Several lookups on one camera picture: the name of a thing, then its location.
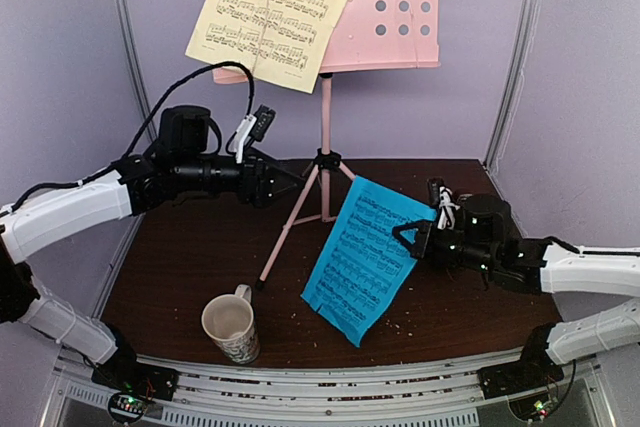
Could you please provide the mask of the white patterned ceramic mug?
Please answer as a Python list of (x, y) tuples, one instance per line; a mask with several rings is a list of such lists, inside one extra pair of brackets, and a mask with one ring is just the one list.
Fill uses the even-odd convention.
[(201, 313), (201, 326), (232, 362), (246, 365), (257, 359), (260, 343), (249, 285), (239, 284), (233, 294), (210, 300)]

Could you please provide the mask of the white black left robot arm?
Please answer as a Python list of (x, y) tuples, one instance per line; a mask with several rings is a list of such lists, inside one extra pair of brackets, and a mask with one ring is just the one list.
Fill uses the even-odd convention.
[(141, 155), (127, 154), (94, 180), (44, 193), (1, 209), (1, 320), (21, 322), (81, 353), (123, 391), (137, 389), (144, 371), (133, 348), (112, 326), (78, 313), (37, 282), (27, 263), (43, 248), (91, 227), (146, 213), (188, 192), (231, 192), (264, 207), (302, 187), (280, 161), (254, 149), (275, 118), (261, 106), (246, 116), (229, 155), (207, 149), (219, 135), (209, 109), (181, 105), (162, 112), (158, 138)]

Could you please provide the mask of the left round circuit board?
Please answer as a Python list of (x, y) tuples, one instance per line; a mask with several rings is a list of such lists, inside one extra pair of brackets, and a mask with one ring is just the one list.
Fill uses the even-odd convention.
[(107, 402), (107, 412), (110, 417), (121, 424), (131, 424), (142, 419), (149, 404), (123, 392), (114, 393)]

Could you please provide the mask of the left aluminium corner post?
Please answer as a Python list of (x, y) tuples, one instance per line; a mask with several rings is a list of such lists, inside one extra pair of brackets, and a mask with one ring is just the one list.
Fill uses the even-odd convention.
[(152, 144), (156, 140), (158, 133), (151, 117), (152, 106), (149, 102), (147, 89), (143, 79), (141, 63), (134, 38), (134, 30), (131, 23), (128, 0), (114, 0), (114, 3), (118, 16), (121, 37), (124, 44), (127, 68), (132, 83), (134, 98), (142, 117), (140, 127), (134, 134), (134, 137), (123, 154), (123, 156), (126, 157), (134, 152), (143, 136), (146, 136), (149, 144)]

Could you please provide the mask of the yellow sheet music page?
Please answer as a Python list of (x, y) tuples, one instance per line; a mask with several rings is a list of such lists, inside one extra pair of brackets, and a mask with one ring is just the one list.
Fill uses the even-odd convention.
[(348, 0), (205, 0), (188, 57), (246, 67), (254, 78), (312, 93)]

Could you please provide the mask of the aluminium corner post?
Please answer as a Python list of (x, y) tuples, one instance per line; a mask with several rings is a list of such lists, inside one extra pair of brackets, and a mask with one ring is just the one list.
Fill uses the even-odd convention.
[(528, 52), (534, 38), (540, 0), (522, 0), (519, 20), (507, 70), (506, 81), (494, 124), (489, 146), (484, 159), (488, 172), (496, 173), (511, 125), (516, 112), (521, 87), (524, 82), (524, 69)]
[(143, 136), (146, 136), (149, 144), (152, 144), (156, 140), (158, 133), (151, 117), (152, 106), (149, 102), (147, 89), (143, 79), (141, 63), (134, 38), (134, 30), (131, 23), (128, 0), (114, 0), (114, 3), (118, 16), (121, 37), (124, 44), (127, 68), (132, 83), (134, 98), (142, 117), (140, 127), (134, 134), (134, 137), (123, 154), (123, 156), (126, 157), (134, 152)]

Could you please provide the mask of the right round circuit board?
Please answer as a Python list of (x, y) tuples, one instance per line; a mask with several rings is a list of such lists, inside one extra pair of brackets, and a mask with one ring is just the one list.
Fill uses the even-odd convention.
[(549, 394), (536, 393), (511, 399), (508, 402), (510, 412), (520, 421), (541, 422), (553, 412), (558, 398)]

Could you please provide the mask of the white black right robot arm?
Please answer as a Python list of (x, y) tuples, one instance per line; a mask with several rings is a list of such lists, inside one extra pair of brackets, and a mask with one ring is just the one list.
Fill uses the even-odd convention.
[(441, 194), (435, 220), (393, 228), (414, 259), (439, 256), (477, 271), (484, 282), (524, 294), (590, 292), (622, 295), (626, 302), (571, 322), (550, 323), (529, 336), (513, 366), (519, 387), (535, 387), (551, 371), (582, 357), (638, 342), (639, 250), (574, 246), (554, 236), (509, 232), (511, 207), (489, 194), (461, 202)]

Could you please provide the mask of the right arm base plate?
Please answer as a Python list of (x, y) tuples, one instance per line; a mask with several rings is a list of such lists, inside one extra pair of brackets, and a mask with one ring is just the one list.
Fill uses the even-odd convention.
[(477, 375), (485, 399), (518, 394), (564, 379), (560, 366), (525, 361), (483, 367)]

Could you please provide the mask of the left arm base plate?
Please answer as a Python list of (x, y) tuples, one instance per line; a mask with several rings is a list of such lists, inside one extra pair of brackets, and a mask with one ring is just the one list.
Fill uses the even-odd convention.
[(175, 369), (157, 367), (148, 364), (137, 365), (132, 374), (124, 380), (109, 377), (107, 373), (93, 370), (91, 381), (136, 397), (148, 400), (173, 399), (179, 373)]

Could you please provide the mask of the right aluminium corner post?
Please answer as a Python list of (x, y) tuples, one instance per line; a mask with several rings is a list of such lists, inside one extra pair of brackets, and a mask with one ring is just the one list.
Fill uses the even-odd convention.
[(534, 38), (540, 0), (522, 0), (519, 20), (507, 70), (506, 81), (494, 124), (489, 146), (484, 159), (488, 172), (496, 173), (511, 125), (516, 112), (521, 87), (524, 82), (524, 69), (528, 52)]

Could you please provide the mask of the round circuit board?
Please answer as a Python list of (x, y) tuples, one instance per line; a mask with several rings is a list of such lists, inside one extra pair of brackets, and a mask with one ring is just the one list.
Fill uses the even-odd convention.
[(114, 393), (107, 402), (107, 412), (110, 417), (121, 424), (131, 424), (142, 419), (149, 404), (123, 392)]
[(553, 412), (558, 398), (549, 394), (536, 393), (511, 399), (508, 402), (510, 412), (520, 421), (541, 422)]

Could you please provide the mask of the blue sheet music page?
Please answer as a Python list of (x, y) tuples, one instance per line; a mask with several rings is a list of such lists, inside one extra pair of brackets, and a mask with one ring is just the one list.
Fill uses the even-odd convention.
[(392, 229), (436, 210), (363, 177), (352, 182), (301, 298), (355, 347), (416, 265)]

